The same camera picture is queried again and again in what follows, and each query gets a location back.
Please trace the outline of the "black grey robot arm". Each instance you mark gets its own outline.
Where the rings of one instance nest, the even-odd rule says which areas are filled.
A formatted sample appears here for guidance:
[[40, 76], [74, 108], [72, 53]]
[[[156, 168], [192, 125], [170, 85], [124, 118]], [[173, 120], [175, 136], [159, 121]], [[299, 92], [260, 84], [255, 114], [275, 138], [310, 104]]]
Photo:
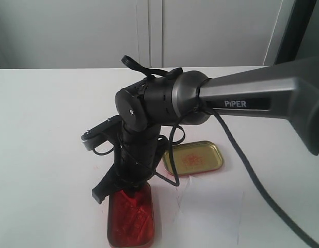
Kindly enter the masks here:
[[113, 166], [92, 190], [98, 203], [154, 175], [164, 152], [162, 126], [199, 125], [213, 112], [286, 119], [307, 149], [319, 154], [319, 57], [213, 79], [181, 68], [145, 68], [129, 56], [122, 62], [145, 77], [116, 93], [118, 115], [95, 128], [115, 153]]

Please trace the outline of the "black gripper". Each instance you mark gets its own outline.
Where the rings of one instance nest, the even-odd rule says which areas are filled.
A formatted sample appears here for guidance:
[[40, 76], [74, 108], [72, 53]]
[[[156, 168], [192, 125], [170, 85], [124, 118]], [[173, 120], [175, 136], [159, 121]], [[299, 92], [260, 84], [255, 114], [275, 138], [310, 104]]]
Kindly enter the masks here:
[[138, 187], [155, 175], [165, 152], [165, 139], [157, 136], [116, 136], [118, 156], [102, 180], [92, 189], [92, 197], [101, 204], [104, 199], [123, 189]]

